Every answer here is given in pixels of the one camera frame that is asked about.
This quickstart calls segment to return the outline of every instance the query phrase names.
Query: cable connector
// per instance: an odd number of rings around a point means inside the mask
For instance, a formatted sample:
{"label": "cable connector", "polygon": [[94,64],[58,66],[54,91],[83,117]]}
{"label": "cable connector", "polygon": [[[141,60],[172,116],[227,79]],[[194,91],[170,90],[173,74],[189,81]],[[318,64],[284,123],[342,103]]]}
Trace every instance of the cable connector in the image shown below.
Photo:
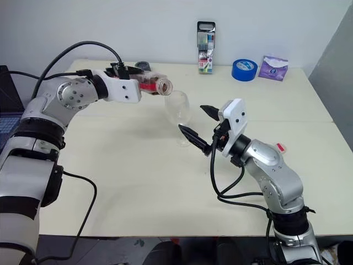
{"label": "cable connector", "polygon": [[222,136],[227,136],[228,131],[231,129],[229,121],[226,119],[222,123],[218,124],[217,127],[214,128],[213,132],[215,133],[213,136],[218,136],[220,139]]}
{"label": "cable connector", "polygon": [[240,159],[239,155],[232,156],[231,163],[236,167],[242,167],[244,165],[244,162]]}
{"label": "cable connector", "polygon": [[129,75],[129,70],[127,69],[127,67],[124,65],[123,62],[112,62],[110,64],[115,72],[115,75],[119,77],[119,79],[122,80],[129,80],[130,79],[130,75]]}
{"label": "cable connector", "polygon": [[78,76],[87,76],[90,79],[93,77],[92,71],[90,69],[78,70],[76,71],[76,74]]}

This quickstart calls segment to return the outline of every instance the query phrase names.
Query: white wall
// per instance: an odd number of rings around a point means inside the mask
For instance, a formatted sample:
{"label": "white wall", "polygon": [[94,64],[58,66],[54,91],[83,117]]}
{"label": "white wall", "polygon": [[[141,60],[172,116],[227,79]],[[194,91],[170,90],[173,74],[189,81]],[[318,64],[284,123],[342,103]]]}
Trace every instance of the white wall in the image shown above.
{"label": "white wall", "polygon": [[[40,74],[60,51],[81,40],[116,49],[125,61],[196,63],[196,21],[216,22],[215,63],[240,57],[287,58],[310,75],[351,0],[1,0],[0,63]],[[72,60],[112,58],[79,48]],[[33,81],[16,77],[26,102]]]}

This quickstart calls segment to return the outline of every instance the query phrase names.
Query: laptop keyboard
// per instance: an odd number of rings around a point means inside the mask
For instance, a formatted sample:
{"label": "laptop keyboard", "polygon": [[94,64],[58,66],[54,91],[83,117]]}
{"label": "laptop keyboard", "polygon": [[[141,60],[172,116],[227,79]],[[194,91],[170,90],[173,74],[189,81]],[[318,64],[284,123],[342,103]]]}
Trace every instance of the laptop keyboard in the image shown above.
{"label": "laptop keyboard", "polygon": [[17,124],[19,117],[2,117],[0,118],[0,134],[8,134]]}

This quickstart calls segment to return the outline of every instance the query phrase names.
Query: laptop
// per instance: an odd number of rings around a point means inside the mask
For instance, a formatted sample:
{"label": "laptop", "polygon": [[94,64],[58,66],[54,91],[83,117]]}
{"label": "laptop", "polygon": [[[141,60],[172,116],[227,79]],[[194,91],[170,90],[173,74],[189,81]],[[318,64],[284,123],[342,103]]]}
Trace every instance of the laptop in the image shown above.
{"label": "laptop", "polygon": [[16,129],[24,112],[11,75],[6,65],[0,65],[0,152]]}

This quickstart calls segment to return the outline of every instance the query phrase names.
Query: plastic bottle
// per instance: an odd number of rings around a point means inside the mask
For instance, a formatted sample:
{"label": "plastic bottle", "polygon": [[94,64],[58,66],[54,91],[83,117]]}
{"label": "plastic bottle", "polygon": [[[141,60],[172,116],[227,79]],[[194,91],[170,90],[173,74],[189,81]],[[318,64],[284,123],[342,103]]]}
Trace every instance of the plastic bottle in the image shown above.
{"label": "plastic bottle", "polygon": [[166,75],[160,73],[144,71],[143,73],[130,75],[131,79],[136,79],[140,83],[140,90],[149,94],[160,94],[167,96],[173,91],[173,84]]}

